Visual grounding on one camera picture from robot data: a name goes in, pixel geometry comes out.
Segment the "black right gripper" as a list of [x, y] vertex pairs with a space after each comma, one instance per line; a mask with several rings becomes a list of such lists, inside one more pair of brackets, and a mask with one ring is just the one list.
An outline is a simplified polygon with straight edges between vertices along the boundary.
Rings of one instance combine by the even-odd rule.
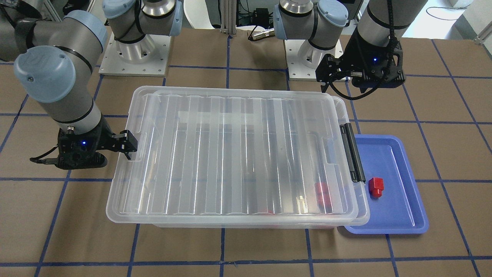
[[126, 159], [131, 160], [130, 153], [137, 152], [138, 140], [130, 130], [120, 131], [114, 134], [106, 119], [102, 117], [100, 122], [91, 131], [83, 134], [75, 134], [73, 131], [58, 132], [59, 154], [67, 153], [94, 153], [106, 147], [112, 140], [112, 151], [123, 153]]

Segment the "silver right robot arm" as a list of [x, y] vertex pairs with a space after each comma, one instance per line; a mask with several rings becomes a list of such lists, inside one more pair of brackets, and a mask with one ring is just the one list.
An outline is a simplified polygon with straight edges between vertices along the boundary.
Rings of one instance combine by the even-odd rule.
[[[114, 133], [87, 84], [104, 52], [108, 32], [100, 19], [72, 10], [61, 21], [42, 17], [41, 0], [1, 1], [1, 60], [14, 62], [26, 94], [57, 123], [57, 144], [30, 158], [63, 170], [103, 168], [103, 150], [128, 160], [138, 141], [129, 130]], [[118, 44], [140, 47], [150, 58], [151, 35], [178, 36], [183, 22], [179, 0], [104, 0], [104, 16]]]

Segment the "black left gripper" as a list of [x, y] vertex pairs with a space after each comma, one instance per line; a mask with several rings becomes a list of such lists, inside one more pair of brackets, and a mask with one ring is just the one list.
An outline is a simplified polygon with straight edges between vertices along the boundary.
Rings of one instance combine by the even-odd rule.
[[[403, 50], [397, 41], [392, 55], [388, 46], [376, 46], [366, 42], [357, 30], [354, 31], [344, 51], [344, 64], [354, 72], [360, 72], [361, 77], [352, 77], [355, 87], [376, 87], [381, 80], [381, 87], [399, 87], [406, 81], [403, 70]], [[341, 69], [341, 58], [325, 54], [315, 70], [317, 82], [321, 83], [321, 92], [338, 80], [346, 78], [346, 72]]]

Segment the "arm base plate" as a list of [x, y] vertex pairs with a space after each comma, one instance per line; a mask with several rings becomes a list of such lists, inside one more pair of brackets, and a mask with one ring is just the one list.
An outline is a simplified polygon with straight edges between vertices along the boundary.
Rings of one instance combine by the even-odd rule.
[[165, 77], [172, 38], [146, 35], [140, 42], [124, 44], [111, 34], [99, 73], [121, 77]]
[[340, 40], [333, 49], [320, 50], [314, 48], [308, 40], [284, 40], [285, 57], [290, 80], [317, 81], [315, 70], [326, 54], [339, 58], [343, 54]]

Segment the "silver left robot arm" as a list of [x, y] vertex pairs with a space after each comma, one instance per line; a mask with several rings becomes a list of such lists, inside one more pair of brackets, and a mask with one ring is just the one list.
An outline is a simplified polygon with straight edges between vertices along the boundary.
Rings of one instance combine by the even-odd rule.
[[377, 89], [406, 82], [400, 38], [425, 6], [425, 0], [370, 0], [339, 57], [334, 56], [349, 23], [347, 7], [337, 0], [280, 0], [273, 10], [275, 35], [302, 40], [300, 57], [315, 70], [325, 93], [359, 100]]

